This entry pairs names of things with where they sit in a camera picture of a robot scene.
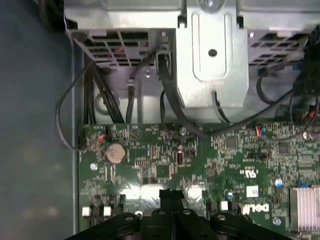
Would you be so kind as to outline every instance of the heatsink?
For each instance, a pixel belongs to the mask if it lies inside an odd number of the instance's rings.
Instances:
[[[290,228],[298,232],[320,230],[320,187],[290,189]]]

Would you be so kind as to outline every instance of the blue capacitor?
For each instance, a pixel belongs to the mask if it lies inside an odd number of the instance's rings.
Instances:
[[[226,198],[227,199],[229,199],[229,200],[231,200],[232,198],[233,198],[233,194],[232,194],[232,192],[228,192],[227,194],[226,194]]]
[[[278,178],[278,179],[275,180],[274,185],[277,188],[282,188],[284,186],[284,182],[280,178]]]

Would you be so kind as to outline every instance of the green circuit board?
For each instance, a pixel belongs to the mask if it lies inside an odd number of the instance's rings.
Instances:
[[[208,132],[226,126],[207,123],[198,128]],[[179,134],[178,125],[169,124],[168,128]],[[299,131],[286,122],[259,128],[269,138]],[[96,220],[88,220],[88,207],[92,211],[112,206],[116,213],[121,206],[124,212],[142,214],[159,208],[159,190],[170,188],[182,190],[185,208],[206,212],[208,203],[235,202],[242,214],[264,228],[293,239],[299,234],[312,239],[320,236],[318,226],[307,233],[293,226],[297,220],[292,220],[296,213],[291,211],[296,210],[290,206],[294,188],[318,189],[318,140],[300,136],[280,143],[265,141],[257,136],[255,126],[211,139],[173,139],[159,124],[113,124],[81,126],[81,141],[90,143],[103,131],[104,141],[79,155],[80,231],[96,224]],[[112,164],[106,154],[115,143],[126,152],[118,164]]]

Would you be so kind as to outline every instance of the motherboard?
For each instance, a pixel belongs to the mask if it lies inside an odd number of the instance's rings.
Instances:
[[[227,127],[206,123],[205,132]],[[79,228],[122,212],[143,218],[160,207],[159,190],[181,190],[185,208],[248,221],[293,239],[320,237],[320,141],[287,122],[242,127],[211,138],[167,124],[83,125],[79,155]]]

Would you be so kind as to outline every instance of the mounting hole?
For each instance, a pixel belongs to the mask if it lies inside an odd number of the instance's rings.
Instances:
[[[217,56],[218,53],[217,53],[217,51],[215,49],[210,49],[208,51],[208,54],[209,54],[210,57],[214,58],[215,56]]]
[[[203,239],[206,239],[208,237],[208,235],[204,232],[200,233],[200,237],[202,237]]]

